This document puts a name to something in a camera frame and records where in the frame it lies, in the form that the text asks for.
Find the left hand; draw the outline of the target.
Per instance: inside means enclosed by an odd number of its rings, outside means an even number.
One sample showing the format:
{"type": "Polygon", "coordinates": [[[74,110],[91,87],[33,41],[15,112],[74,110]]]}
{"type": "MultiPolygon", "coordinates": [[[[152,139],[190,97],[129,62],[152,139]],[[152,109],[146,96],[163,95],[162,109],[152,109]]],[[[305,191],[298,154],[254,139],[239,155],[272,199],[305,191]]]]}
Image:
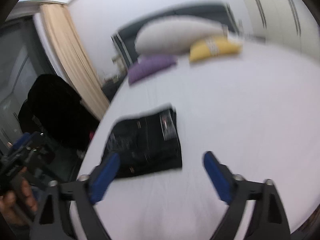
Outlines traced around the left hand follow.
{"type": "Polygon", "coordinates": [[[25,207],[32,215],[38,210],[38,203],[31,190],[31,185],[24,178],[27,168],[20,171],[19,189],[13,189],[1,196],[1,214],[9,225],[30,226],[31,219],[23,212],[25,207]]]}

